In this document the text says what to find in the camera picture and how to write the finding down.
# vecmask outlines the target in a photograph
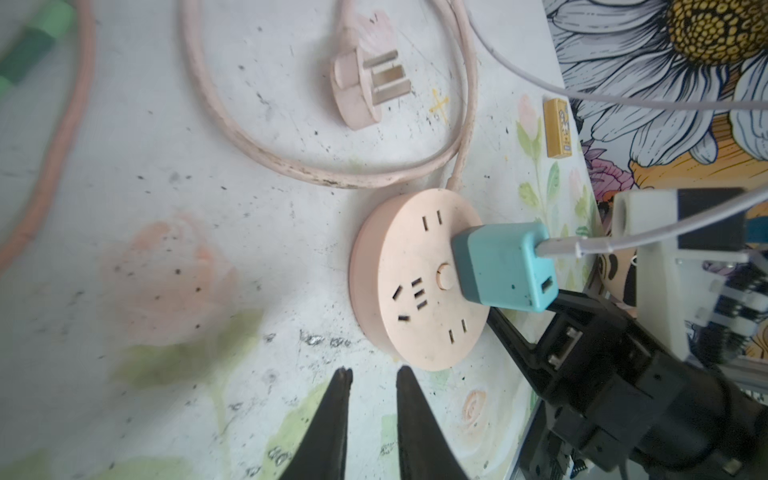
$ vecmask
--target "plug prong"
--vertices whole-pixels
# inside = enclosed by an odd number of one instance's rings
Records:
[[[379,73],[375,73],[371,75],[371,79],[373,80],[373,87],[375,88],[375,87],[381,87],[388,83],[392,83],[395,80],[404,78],[405,76],[406,76],[406,71],[403,70],[402,65],[395,65],[394,67],[388,70],[380,71]]]
[[[396,83],[390,87],[382,88],[373,92],[373,104],[382,104],[397,97],[411,93],[411,81],[405,80]]]
[[[368,60],[365,60],[362,63],[363,68],[373,68],[381,65],[382,63],[386,63],[388,61],[392,61],[395,58],[397,58],[397,50],[388,51],[384,54],[381,54],[377,57],[371,57]]]

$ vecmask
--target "orange cable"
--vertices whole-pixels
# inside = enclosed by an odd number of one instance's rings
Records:
[[[88,105],[88,93],[94,77],[94,19],[91,0],[76,0],[78,12],[78,38],[80,62],[74,81],[72,96],[67,110],[58,124],[48,146],[43,165],[24,212],[8,239],[0,246],[0,274],[18,257],[27,244],[35,238],[48,215],[56,194],[64,162],[75,135],[80,127],[83,113]]]

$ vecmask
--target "small box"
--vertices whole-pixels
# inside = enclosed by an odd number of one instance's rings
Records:
[[[554,261],[536,256],[549,238],[542,223],[473,227],[451,240],[464,298],[482,305],[543,312],[558,296]]]
[[[565,158],[573,154],[568,103],[565,100],[553,98],[544,102],[544,131],[548,157]]]

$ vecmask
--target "gray cable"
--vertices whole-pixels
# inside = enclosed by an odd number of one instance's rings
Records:
[[[768,110],[768,101],[655,101],[632,97],[618,97],[616,95],[589,94],[581,91],[560,88],[557,85],[549,84],[546,81],[515,67],[504,57],[504,55],[498,53],[496,49],[493,48],[493,45],[491,45],[488,40],[485,39],[483,34],[480,33],[480,30],[477,28],[475,20],[472,17],[472,13],[467,13],[469,15],[469,24],[472,26],[472,30],[475,31],[475,35],[477,35],[480,43],[483,44],[493,58],[517,76],[554,94],[575,98],[577,100],[602,101],[611,104],[629,105],[630,107],[650,108],[654,110]]]

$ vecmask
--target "charging cable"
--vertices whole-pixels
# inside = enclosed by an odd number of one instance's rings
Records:
[[[649,243],[678,237],[694,230],[725,220],[739,212],[768,200],[768,184],[741,194],[716,207],[691,215],[677,223],[655,228],[627,237],[565,237],[551,238],[536,246],[537,257],[583,257],[593,253],[611,253],[615,250],[639,247]]]
[[[472,13],[468,12],[469,23],[478,40],[483,44],[488,53],[495,58],[498,63],[513,74],[530,81],[539,88],[544,88],[553,94],[563,95],[564,97],[575,98],[576,100],[601,101],[610,104],[628,105],[630,107],[650,108],[654,110],[768,110],[768,101],[656,101],[644,100],[641,98],[618,97],[616,95],[589,94],[582,91],[568,90],[560,88],[557,85],[547,83],[540,78],[529,74],[528,72],[514,66],[504,55],[498,53],[493,45],[483,36],[472,18]]]

